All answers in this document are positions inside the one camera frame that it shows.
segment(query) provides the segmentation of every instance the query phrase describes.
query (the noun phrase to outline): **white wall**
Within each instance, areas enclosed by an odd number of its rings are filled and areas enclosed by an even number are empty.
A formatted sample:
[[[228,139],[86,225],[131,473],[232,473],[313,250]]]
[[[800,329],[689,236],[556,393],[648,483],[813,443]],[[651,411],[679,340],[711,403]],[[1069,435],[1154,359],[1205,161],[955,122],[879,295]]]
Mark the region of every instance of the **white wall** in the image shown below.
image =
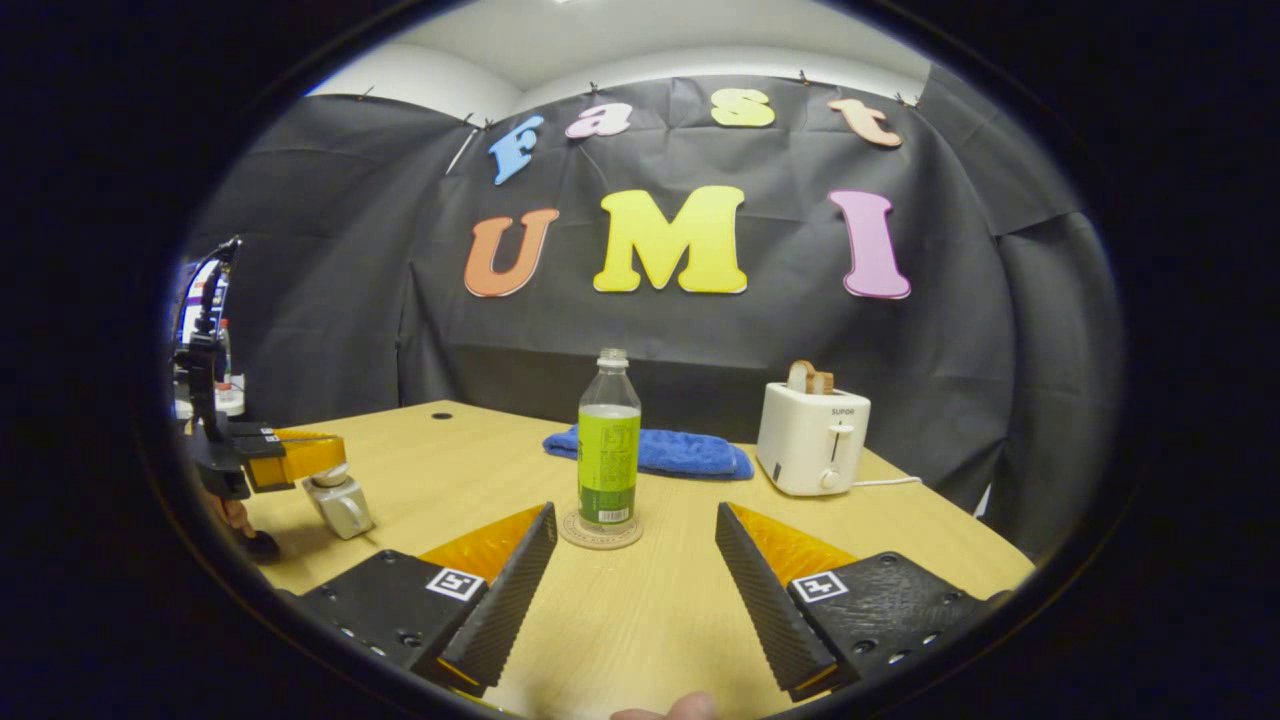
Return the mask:
[[[307,95],[362,95],[413,102],[471,122],[511,114],[520,90],[489,70],[419,45],[390,42],[334,73]]]
[[[700,47],[618,60],[564,76],[525,92],[513,105],[512,114],[588,92],[591,82],[604,88],[645,79],[691,76],[758,74],[799,78],[801,69],[809,79],[886,97],[901,94],[902,97],[914,100],[924,90],[923,77],[909,77],[829,55],[780,47]]]

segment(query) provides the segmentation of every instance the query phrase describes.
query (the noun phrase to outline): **white toaster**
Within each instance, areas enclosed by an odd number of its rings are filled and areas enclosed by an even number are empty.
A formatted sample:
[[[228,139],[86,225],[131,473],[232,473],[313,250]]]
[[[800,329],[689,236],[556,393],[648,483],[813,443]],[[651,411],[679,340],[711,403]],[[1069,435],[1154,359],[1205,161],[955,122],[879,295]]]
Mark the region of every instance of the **white toaster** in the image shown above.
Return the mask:
[[[787,495],[836,495],[858,479],[872,401],[832,389],[797,392],[787,383],[764,387],[755,456]]]

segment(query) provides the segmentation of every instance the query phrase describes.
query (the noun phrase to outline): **table surface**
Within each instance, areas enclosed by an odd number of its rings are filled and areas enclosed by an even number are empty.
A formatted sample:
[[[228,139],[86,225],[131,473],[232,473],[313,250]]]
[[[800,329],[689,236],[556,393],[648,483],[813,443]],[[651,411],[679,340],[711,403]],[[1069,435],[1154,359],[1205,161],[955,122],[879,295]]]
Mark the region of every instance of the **table surface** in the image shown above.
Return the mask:
[[[451,419],[433,419],[448,413]],[[284,560],[274,585],[307,592],[375,551],[420,555],[545,501],[577,507],[572,460],[543,452],[566,425],[451,401],[307,425],[346,441],[351,474],[376,527],[349,541],[325,528],[300,488],[246,501]],[[754,447],[739,445],[754,460]],[[905,475],[864,450],[859,480]],[[625,707],[664,711],[709,691],[722,716],[759,717],[795,703],[777,688],[746,607],[716,547],[716,509],[731,501],[794,525],[856,557],[896,551],[978,598],[1016,587],[1033,569],[1000,536],[920,483],[790,497],[759,465],[750,480],[640,474],[644,536],[620,550],[563,538],[498,687],[484,701],[526,717],[599,720]]]

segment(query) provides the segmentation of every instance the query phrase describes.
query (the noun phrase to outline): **orange letter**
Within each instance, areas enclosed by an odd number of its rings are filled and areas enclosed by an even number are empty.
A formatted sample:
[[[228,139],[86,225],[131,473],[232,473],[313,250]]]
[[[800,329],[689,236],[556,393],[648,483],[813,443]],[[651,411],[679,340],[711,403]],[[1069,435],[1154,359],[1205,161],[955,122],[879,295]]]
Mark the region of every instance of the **orange letter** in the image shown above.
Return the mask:
[[[506,273],[493,272],[493,258],[498,252],[502,233],[511,227],[511,218],[489,218],[475,227],[475,241],[467,258],[467,269],[462,275],[471,295],[480,297],[502,297],[525,287],[538,269],[543,255],[543,241],[547,240],[547,227],[559,218],[559,210],[547,208],[525,213],[520,219],[525,225],[525,238],[520,243],[520,256]]]
[[[845,100],[832,100],[827,102],[827,106],[832,110],[840,110],[845,115],[845,122],[849,123],[849,129],[863,136],[867,142],[874,142],[876,145],[883,145],[884,147],[897,147],[902,145],[902,138],[886,132],[879,127],[876,120],[883,120],[884,113],[874,108],[868,108],[860,101],[851,97]]]

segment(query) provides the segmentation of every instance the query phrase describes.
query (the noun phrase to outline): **wire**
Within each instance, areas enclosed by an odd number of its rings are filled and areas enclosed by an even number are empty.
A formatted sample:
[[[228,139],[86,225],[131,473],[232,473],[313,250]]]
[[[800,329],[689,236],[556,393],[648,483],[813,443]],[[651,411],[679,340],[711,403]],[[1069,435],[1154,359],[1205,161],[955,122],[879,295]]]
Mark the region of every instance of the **wire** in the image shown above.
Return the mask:
[[[856,487],[861,487],[861,486],[901,486],[901,484],[906,484],[906,483],[923,483],[923,482],[924,480],[922,480],[920,478],[916,478],[916,477],[911,475],[909,478],[895,478],[892,480],[863,480],[860,483],[854,483],[850,487],[855,487],[856,488]]]

